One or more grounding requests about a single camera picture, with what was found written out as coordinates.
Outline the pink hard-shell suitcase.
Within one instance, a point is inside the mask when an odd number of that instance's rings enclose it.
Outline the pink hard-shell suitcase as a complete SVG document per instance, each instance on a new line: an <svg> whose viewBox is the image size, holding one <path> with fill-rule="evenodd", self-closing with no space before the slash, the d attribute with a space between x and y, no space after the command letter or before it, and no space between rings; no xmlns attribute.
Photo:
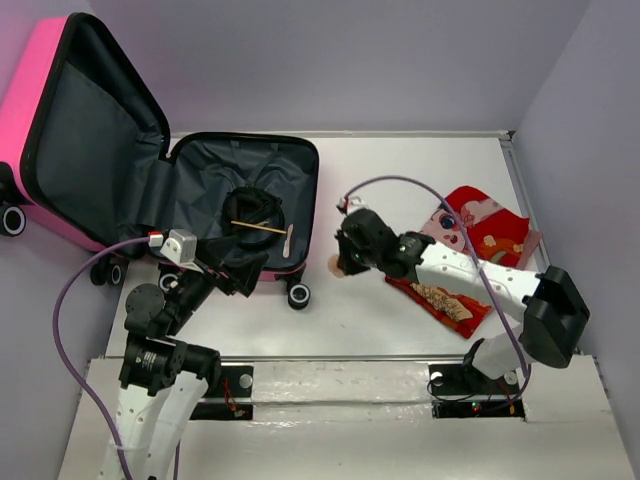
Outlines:
<svg viewBox="0 0 640 480"><path fill-rule="evenodd" d="M282 200L285 235L268 249L237 245L229 259L266 252L264 281L282 281L289 305L306 307L320 156L291 136L197 132L177 142L168 120L107 26L87 13L39 21L1 103L1 232L34 220L79 246L119 244L184 229L199 240L221 229L226 195L254 186Z"/></svg>

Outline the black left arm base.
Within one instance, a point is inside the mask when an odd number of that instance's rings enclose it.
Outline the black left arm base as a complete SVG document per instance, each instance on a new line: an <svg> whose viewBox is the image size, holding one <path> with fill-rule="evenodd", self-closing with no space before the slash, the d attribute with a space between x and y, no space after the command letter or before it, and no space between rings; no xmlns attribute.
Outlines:
<svg viewBox="0 0 640 480"><path fill-rule="evenodd" d="M191 421L250 421L254 366L223 363L218 385L210 387L191 414Z"/></svg>

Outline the silver table rail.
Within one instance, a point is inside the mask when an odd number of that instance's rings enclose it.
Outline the silver table rail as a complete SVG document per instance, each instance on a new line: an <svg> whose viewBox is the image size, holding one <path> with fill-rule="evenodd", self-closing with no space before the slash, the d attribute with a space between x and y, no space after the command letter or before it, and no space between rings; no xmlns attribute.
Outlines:
<svg viewBox="0 0 640 480"><path fill-rule="evenodd" d="M462 354L386 354L386 355L222 355L223 363L259 363L259 362L422 362L422 363L461 363Z"/></svg>

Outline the peach round powder puff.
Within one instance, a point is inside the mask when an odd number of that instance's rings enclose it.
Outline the peach round powder puff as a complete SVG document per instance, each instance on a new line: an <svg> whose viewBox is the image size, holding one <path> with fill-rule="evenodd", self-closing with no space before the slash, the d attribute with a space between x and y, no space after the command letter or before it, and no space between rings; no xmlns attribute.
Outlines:
<svg viewBox="0 0 640 480"><path fill-rule="evenodd" d="M339 265L339 256L333 255L328 260L328 269L329 271L337 278L343 278L346 276L344 271Z"/></svg>

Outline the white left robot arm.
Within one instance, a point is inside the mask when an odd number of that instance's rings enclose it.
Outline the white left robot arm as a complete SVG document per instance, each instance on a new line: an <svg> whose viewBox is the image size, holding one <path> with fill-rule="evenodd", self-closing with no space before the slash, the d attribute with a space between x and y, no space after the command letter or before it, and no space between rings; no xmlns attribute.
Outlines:
<svg viewBox="0 0 640 480"><path fill-rule="evenodd" d="M118 407L101 479L157 479L166 472L195 405L219 388L222 370L218 351L175 336L214 290L250 296L269 259L266 253L229 259L234 237L199 241L171 230L143 241L182 273L167 291L142 284L127 297Z"/></svg>

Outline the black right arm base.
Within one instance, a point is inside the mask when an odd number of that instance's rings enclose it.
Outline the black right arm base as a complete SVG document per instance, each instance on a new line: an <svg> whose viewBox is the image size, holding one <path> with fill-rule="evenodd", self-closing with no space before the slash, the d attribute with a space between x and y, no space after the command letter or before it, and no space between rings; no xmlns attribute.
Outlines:
<svg viewBox="0 0 640 480"><path fill-rule="evenodd" d="M459 364L429 367L427 391L435 419L524 419L518 375L508 372L496 380L466 372Z"/></svg>

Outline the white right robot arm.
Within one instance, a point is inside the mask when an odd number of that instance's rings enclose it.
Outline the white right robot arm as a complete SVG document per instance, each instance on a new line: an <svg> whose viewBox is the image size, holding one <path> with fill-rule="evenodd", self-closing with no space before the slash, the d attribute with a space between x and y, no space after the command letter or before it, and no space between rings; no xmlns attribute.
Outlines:
<svg viewBox="0 0 640 480"><path fill-rule="evenodd" d="M518 322L503 334L477 341L460 368L462 384L482 392L518 367L571 363L590 312L570 275L550 266L518 270L476 260L417 232L396 234L374 211L347 215L335 238L337 264L347 276L376 269L392 279L433 285L490 304Z"/></svg>

